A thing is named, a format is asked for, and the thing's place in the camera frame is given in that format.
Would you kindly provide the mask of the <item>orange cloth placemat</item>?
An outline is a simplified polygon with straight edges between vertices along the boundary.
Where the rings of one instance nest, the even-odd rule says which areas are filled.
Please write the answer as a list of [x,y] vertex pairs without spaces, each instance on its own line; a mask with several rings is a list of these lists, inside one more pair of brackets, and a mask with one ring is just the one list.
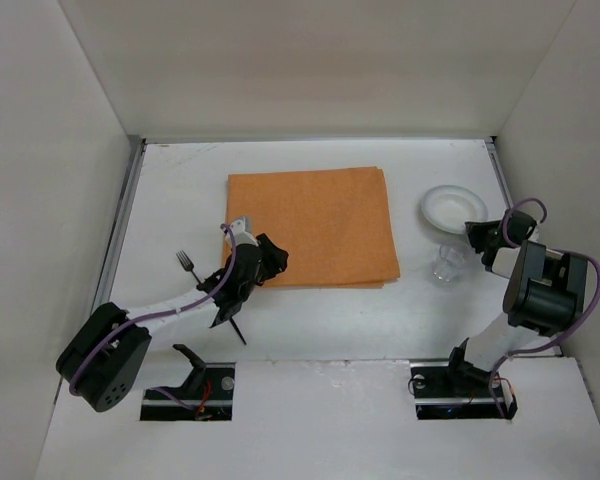
[[246,216],[289,254],[267,287],[380,287],[399,279],[378,167],[231,174],[226,218]]

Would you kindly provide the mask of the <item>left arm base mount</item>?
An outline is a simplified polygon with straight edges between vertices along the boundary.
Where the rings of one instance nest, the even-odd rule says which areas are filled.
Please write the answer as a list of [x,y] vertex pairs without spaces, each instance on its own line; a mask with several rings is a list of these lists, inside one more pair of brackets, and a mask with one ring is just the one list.
[[206,362],[184,344],[174,352],[186,359],[186,376],[174,386],[151,386],[143,392],[139,419],[145,422],[228,422],[233,416],[236,364]]

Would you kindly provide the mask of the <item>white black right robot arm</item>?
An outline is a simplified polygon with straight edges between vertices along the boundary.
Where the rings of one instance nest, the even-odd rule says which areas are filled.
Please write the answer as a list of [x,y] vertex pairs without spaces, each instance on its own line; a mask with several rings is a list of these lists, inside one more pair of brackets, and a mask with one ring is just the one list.
[[553,346],[583,318],[588,266],[576,253],[548,249],[532,239],[538,222],[508,210],[500,221],[465,223],[470,246],[485,270],[508,280],[502,311],[481,333],[465,339],[450,356],[446,376],[454,386],[488,387],[504,360]]

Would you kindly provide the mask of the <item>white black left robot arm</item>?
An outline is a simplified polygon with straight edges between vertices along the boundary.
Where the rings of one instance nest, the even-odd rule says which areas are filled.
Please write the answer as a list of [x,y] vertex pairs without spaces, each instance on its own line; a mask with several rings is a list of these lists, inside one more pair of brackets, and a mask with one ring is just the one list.
[[209,309],[216,310],[213,328],[234,324],[254,289],[286,271],[289,253],[266,234],[253,235],[244,218],[221,229],[230,255],[223,267],[198,282],[202,297],[191,300],[186,294],[136,309],[107,302],[91,313],[56,360],[55,369],[73,396],[96,412],[112,409],[133,389],[160,330]]

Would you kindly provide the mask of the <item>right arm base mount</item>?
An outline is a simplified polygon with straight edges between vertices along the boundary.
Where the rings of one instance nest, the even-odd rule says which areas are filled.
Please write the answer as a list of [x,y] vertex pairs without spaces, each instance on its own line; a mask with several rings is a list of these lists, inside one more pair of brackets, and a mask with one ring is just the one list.
[[480,370],[465,360],[465,342],[448,359],[416,360],[409,364],[409,393],[419,420],[511,421],[518,412],[513,386],[498,374]]

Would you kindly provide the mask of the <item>white paper bowl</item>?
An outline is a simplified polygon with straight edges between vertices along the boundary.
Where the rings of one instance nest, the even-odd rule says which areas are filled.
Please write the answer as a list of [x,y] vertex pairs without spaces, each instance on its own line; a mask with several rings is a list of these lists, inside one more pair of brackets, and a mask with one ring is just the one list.
[[488,209],[471,190],[456,185],[439,185],[429,189],[421,199],[424,218],[435,228],[454,235],[466,233],[467,222],[486,222]]

